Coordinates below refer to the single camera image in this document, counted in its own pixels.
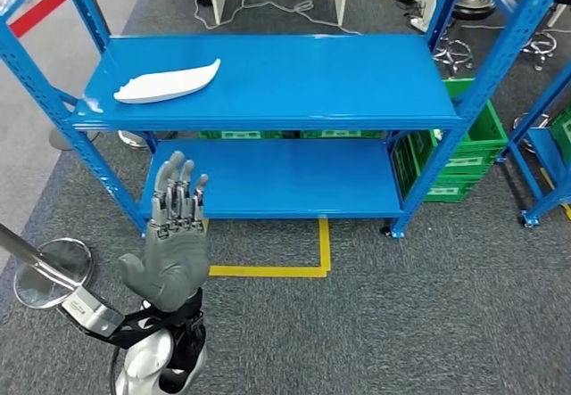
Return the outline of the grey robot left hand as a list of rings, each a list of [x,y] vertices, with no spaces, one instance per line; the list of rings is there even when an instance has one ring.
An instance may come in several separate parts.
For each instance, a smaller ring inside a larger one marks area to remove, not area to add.
[[[157,309],[174,312],[197,294],[208,276],[203,219],[208,175],[191,184],[194,162],[174,151],[157,172],[142,257],[119,257],[122,281]]]

